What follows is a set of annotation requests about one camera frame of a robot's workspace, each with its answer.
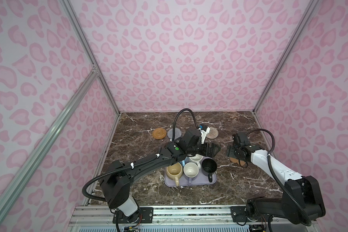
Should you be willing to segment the black mug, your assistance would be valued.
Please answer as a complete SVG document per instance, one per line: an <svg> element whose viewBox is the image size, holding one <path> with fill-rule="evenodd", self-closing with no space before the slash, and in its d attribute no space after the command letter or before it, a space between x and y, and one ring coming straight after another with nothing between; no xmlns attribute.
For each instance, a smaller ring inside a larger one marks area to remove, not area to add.
<svg viewBox="0 0 348 232"><path fill-rule="evenodd" d="M217 163L213 159L204 159L201 167L202 173L208 178L209 183L212 183L213 174L217 170Z"/></svg>

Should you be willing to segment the aluminium frame strut right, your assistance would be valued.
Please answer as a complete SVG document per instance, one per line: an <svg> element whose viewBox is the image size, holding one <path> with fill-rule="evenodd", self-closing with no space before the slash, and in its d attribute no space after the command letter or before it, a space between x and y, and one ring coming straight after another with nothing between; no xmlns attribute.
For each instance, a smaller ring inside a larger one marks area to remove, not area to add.
<svg viewBox="0 0 348 232"><path fill-rule="evenodd" d="M269 91L272 89L274 82L278 78L285 63L288 61L290 54L293 52L293 49L296 46L297 42L299 41L305 28L308 26L312 17L314 16L317 9L319 8L320 3L321 3L321 1L319 1L319 0L309 1L301 19L299 20L294 32L292 33L292 35L290 37L290 39L288 40L288 43L287 43L283 53L281 54L281 57L279 58L279 60L276 64L276 67L274 68L268 82L266 83L266 86L265 86L259 100L257 101L256 106L253 109L253 113L255 115L262 108L262 104L265 101L265 99L267 98Z"/></svg>

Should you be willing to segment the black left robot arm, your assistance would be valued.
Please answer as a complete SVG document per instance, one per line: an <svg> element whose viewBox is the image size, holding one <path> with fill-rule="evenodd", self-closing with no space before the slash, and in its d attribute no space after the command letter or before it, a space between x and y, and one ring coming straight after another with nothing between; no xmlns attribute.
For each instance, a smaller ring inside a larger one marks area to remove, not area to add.
<svg viewBox="0 0 348 232"><path fill-rule="evenodd" d="M202 155L213 158L221 147L202 141L199 129L189 129L182 137L158 149L152 155L137 161L114 161L108 168L109 174L100 180L100 187L110 209L116 209L128 222L135 223L141 214L140 207L130 194L131 185L157 169L181 163L187 157Z"/></svg>

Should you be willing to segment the aluminium frame struts left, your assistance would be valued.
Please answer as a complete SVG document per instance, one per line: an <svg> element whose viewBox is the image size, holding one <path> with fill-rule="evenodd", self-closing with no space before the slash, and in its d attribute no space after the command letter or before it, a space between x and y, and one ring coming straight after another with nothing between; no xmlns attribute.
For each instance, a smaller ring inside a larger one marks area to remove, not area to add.
<svg viewBox="0 0 348 232"><path fill-rule="evenodd" d="M117 113L70 1L0 1L0 232L64 232Z"/></svg>

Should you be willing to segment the brown flower cork coaster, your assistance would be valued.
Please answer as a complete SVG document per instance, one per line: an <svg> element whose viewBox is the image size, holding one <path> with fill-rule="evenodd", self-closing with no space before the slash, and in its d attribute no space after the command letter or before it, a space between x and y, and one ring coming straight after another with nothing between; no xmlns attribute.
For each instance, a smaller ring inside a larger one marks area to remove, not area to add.
<svg viewBox="0 0 348 232"><path fill-rule="evenodd" d="M231 162L239 165L242 168L247 167L247 163L245 161L243 161L243 160L239 160L239 159L232 158L232 157L230 157L229 159L230 159Z"/></svg>

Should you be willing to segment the lilac white mug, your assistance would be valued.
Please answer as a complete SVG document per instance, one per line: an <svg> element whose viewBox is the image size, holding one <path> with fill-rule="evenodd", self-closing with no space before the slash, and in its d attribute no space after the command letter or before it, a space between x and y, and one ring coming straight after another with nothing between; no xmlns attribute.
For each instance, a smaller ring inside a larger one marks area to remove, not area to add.
<svg viewBox="0 0 348 232"><path fill-rule="evenodd" d="M185 164L183 168L183 173L188 178L188 186L191 186L193 183L193 180L199 174L199 168L195 163L188 162L187 164Z"/></svg>

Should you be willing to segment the lilac plastic tray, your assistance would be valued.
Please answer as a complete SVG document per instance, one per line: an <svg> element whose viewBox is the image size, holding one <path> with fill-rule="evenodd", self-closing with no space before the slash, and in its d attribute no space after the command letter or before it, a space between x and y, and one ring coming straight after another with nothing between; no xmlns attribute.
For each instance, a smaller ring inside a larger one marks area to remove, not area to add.
<svg viewBox="0 0 348 232"><path fill-rule="evenodd" d="M217 163L200 155L165 168L165 184L169 187L211 185L217 181Z"/></svg>

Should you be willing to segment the white speckled mug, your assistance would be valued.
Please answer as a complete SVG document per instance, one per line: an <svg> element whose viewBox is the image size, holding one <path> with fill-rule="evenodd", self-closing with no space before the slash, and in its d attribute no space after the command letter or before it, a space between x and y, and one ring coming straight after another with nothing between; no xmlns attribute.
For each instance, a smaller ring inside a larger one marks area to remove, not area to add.
<svg viewBox="0 0 348 232"><path fill-rule="evenodd" d="M204 159L204 156L196 154L193 157L189 157L189 162L195 163L199 169L201 169L201 162Z"/></svg>

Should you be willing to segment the multicolour braided round coaster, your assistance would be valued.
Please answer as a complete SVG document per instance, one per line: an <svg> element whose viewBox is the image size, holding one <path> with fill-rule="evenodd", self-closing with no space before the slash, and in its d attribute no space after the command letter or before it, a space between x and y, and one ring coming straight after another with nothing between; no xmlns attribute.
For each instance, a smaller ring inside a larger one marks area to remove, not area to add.
<svg viewBox="0 0 348 232"><path fill-rule="evenodd" d="M206 135L206 137L209 138L209 139L216 139L218 137L218 135L219 135L218 130L216 128L213 128L213 127L210 127L209 129L210 129L210 131Z"/></svg>

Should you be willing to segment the grey round coaster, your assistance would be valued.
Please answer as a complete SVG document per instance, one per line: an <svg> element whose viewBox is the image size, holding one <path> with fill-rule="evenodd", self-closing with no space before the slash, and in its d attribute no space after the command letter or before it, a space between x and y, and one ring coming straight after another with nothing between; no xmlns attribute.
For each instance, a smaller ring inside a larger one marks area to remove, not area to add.
<svg viewBox="0 0 348 232"><path fill-rule="evenodd" d="M167 137L172 141L173 139L176 140L182 136L182 132L179 128L173 128L169 129L167 132Z"/></svg>

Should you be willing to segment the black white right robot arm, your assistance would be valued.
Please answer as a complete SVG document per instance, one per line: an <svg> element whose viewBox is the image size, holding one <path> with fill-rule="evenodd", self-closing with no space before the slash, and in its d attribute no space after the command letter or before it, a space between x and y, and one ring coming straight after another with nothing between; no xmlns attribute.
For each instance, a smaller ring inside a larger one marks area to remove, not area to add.
<svg viewBox="0 0 348 232"><path fill-rule="evenodd" d="M266 150L249 141L249 132L238 131L226 155L245 164L252 163L268 174L281 188L281 198L255 197L246 202L246 216L269 215L285 218L292 224L311 226L312 221L325 216L326 209L319 182L313 176L295 172L272 156L276 146L273 134L266 130L272 146Z"/></svg>

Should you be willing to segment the woven rattan coaster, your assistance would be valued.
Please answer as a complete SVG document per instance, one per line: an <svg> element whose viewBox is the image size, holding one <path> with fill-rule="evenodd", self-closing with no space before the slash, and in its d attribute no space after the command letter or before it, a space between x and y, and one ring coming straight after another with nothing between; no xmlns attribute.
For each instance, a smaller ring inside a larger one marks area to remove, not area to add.
<svg viewBox="0 0 348 232"><path fill-rule="evenodd" d="M156 128L152 132L152 137L156 140L161 140L167 135L167 132L164 128Z"/></svg>

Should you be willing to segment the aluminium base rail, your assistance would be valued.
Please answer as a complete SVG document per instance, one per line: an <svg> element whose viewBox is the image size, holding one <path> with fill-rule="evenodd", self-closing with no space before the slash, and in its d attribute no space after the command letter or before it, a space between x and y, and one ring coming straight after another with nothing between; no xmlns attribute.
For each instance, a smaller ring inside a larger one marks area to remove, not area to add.
<svg viewBox="0 0 348 232"><path fill-rule="evenodd" d="M150 214L133 223L133 232L319 232L310 227L268 216L245 218L244 205L150 206ZM113 211L107 206L78 206L68 225L69 232L115 232Z"/></svg>

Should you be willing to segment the yellow beige mug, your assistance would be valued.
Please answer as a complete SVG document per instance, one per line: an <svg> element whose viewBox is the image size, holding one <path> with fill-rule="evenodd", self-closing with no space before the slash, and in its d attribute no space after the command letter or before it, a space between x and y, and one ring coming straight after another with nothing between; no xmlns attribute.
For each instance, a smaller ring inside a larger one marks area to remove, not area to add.
<svg viewBox="0 0 348 232"><path fill-rule="evenodd" d="M183 166L180 163L173 164L166 167L165 173L170 180L174 181L175 186L179 187L180 178L183 176Z"/></svg>

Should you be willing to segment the light blue mug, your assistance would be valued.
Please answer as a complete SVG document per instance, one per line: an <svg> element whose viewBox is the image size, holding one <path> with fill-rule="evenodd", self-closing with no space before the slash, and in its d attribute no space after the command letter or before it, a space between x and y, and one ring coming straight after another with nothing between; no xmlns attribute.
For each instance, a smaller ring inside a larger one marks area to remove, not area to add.
<svg viewBox="0 0 348 232"><path fill-rule="evenodd" d="M188 163L188 162L189 162L189 157L186 157L186 158L181 162L181 164L182 164L182 166L184 167L185 164Z"/></svg>

